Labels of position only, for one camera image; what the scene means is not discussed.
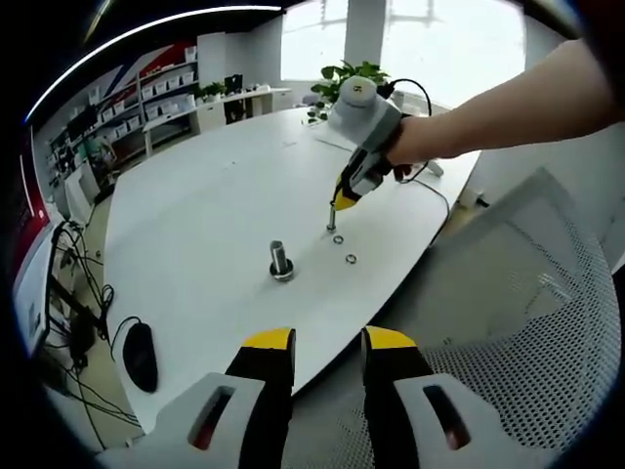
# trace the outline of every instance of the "window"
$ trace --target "window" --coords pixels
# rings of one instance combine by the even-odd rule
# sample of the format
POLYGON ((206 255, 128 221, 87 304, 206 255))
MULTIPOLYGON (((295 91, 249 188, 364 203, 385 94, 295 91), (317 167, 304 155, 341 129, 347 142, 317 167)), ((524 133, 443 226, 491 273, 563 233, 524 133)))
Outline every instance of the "window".
POLYGON ((321 69, 341 64, 348 0, 312 0, 290 8, 282 21, 280 78, 313 81, 321 69))
POLYGON ((457 107, 524 70, 522 11, 503 0, 388 0, 381 67, 457 107))

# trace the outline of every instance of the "white shelf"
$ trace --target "white shelf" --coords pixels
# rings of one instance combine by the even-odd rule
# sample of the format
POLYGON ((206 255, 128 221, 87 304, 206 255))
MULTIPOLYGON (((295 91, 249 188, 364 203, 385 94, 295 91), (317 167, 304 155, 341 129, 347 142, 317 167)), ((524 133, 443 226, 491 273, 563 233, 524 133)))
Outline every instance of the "white shelf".
POLYGON ((174 94, 176 91, 196 85, 197 83, 199 83, 199 80, 193 80, 187 85, 180 85, 178 88, 174 88, 173 90, 167 90, 165 93, 161 93, 160 95, 154 95, 151 98, 144 99, 144 104, 149 103, 150 101, 155 101, 159 98, 167 98, 167 96, 174 94))
MULTIPOLYGON (((182 128, 176 129, 175 131, 168 132, 167 134, 165 134, 165 135, 159 137, 158 139, 154 140, 152 142, 152 148, 155 148, 158 144, 160 144, 160 143, 162 143, 162 142, 164 142, 166 140, 172 139, 172 138, 176 137, 177 135, 182 135, 182 134, 184 134, 186 132, 190 132, 190 130, 191 130, 190 127, 186 126, 186 127, 182 127, 182 128)), ((136 149, 133 152, 131 152, 130 154, 128 154, 128 156, 126 156, 123 159, 121 164, 123 164, 124 162, 134 158, 135 156, 137 156, 138 154, 140 154, 140 153, 142 153, 144 151, 146 151, 146 147, 144 147, 144 146, 139 147, 138 149, 136 149)))
POLYGON ((137 79, 134 79, 133 81, 131 81, 130 83, 128 83, 126 86, 118 89, 117 91, 113 91, 112 93, 109 93, 107 96, 105 96, 104 98, 102 98, 101 100, 99 100, 96 103, 96 106, 101 105, 102 103, 104 103, 105 101, 110 100, 113 96, 118 95, 119 93, 122 93, 126 90, 129 90, 131 88, 136 88, 137 87, 137 79))
POLYGON ((89 132, 86 132, 82 137, 76 139, 75 141, 73 141, 71 143, 71 147, 74 148, 76 147, 78 144, 80 144, 81 142, 83 142, 87 137, 92 136, 94 133, 98 132, 100 129, 106 127, 107 125, 113 123, 115 120, 117 120, 117 117, 121 117, 122 115, 124 115, 127 111, 129 110, 134 110, 136 108, 139 108, 139 103, 136 103, 135 105, 132 105, 130 107, 126 107, 121 113, 119 114, 115 114, 113 115, 107 122, 104 122, 102 124, 97 125, 96 127, 94 127, 93 129, 91 129, 89 132))
POLYGON ((121 139, 125 139, 126 137, 128 137, 130 134, 134 134, 135 132, 139 131, 142 129, 143 126, 139 126, 136 129, 133 130, 129 130, 127 133, 125 133, 124 135, 122 135, 121 137, 117 137, 115 140, 112 140, 110 142, 108 142, 110 145, 113 145, 117 142, 119 142, 121 139))
POLYGON ((141 81, 146 81, 146 80, 148 80, 148 79, 150 79, 150 78, 153 78, 153 77, 155 77, 155 76, 162 75, 163 73, 167 73, 168 71, 171 71, 171 70, 176 70, 176 69, 178 69, 178 68, 182 68, 183 66, 194 65, 194 64, 197 64, 197 61, 193 61, 193 62, 184 62, 184 63, 182 63, 182 64, 175 64, 175 65, 170 66, 170 67, 165 68, 165 69, 162 69, 162 68, 161 68, 160 70, 158 70, 158 71, 156 71, 156 72, 154 72, 154 73, 151 73, 151 74, 150 74, 150 75, 148 75, 148 76, 143 76, 143 77, 141 78, 141 81))

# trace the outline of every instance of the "monitor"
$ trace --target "monitor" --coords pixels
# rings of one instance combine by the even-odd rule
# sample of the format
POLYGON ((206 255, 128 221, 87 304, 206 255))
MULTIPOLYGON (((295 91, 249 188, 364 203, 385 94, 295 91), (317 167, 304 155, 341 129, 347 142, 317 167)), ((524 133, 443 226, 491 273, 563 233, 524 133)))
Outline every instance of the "monitor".
POLYGON ((241 93, 243 91, 243 75, 236 74, 233 76, 227 76, 224 80, 226 85, 226 94, 241 93))

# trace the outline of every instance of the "potted plant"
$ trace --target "potted plant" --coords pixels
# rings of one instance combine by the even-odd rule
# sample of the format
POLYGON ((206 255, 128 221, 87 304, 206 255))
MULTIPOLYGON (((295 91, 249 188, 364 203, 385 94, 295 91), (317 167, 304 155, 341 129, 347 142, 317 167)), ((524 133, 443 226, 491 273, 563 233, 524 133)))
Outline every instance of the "potted plant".
POLYGON ((210 85, 206 85, 204 88, 198 88, 195 90, 195 98, 201 100, 202 103, 212 103, 218 96, 221 96, 226 92, 226 85, 221 81, 214 81, 210 85))
POLYGON ((341 62, 343 66, 329 65, 322 68, 321 76, 324 81, 311 87, 311 91, 321 95, 321 99, 308 112, 309 124, 328 119, 328 111, 339 99, 341 85, 351 76, 365 76, 376 85, 387 83, 389 75, 382 71, 379 65, 365 61, 361 65, 352 66, 345 61, 341 62))

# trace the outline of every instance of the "bolt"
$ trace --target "bolt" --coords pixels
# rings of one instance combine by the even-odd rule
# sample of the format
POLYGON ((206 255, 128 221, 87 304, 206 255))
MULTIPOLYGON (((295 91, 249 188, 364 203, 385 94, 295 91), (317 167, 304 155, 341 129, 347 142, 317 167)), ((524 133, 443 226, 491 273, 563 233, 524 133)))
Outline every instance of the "bolt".
POLYGON ((334 202, 330 202, 330 221, 325 229, 330 233, 336 230, 336 208, 334 207, 334 202))
POLYGON ((272 241, 270 251, 270 274, 279 281, 290 280, 293 276, 293 263, 286 257, 282 241, 272 241))

